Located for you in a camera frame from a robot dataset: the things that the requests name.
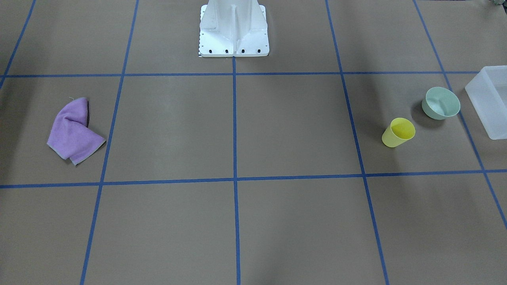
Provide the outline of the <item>green plastic bowl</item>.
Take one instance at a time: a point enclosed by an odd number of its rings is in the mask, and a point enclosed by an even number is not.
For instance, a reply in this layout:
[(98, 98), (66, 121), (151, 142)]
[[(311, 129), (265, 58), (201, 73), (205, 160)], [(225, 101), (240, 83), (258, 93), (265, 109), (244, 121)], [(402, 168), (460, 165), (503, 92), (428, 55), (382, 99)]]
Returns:
[(449, 89), (433, 87), (426, 92), (421, 107), (430, 118), (444, 120), (457, 115), (461, 110), (461, 103)]

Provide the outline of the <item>purple microfiber cloth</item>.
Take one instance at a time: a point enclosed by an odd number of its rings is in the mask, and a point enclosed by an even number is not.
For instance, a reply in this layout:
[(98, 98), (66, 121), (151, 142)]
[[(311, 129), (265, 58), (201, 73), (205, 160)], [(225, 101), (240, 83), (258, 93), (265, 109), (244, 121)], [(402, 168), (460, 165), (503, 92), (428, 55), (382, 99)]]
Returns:
[(47, 145), (74, 166), (88, 159), (106, 142), (88, 127), (88, 119), (88, 99), (74, 99), (58, 112), (48, 137)]

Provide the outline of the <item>clear plastic bin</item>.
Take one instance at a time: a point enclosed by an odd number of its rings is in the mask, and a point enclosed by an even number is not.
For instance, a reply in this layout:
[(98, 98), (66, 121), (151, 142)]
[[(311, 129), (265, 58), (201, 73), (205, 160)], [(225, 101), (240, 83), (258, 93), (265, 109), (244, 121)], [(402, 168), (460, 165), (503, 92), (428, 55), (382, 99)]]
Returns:
[(487, 135), (507, 138), (507, 66), (485, 66), (465, 86)]

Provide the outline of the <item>yellow plastic cup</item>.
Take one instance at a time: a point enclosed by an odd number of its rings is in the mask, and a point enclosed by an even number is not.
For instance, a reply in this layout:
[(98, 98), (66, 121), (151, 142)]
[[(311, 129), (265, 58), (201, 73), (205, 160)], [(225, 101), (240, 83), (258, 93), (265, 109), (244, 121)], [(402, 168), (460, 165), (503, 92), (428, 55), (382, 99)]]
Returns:
[(405, 118), (395, 118), (386, 128), (381, 139), (384, 145), (395, 148), (408, 140), (413, 139), (416, 134), (415, 126)]

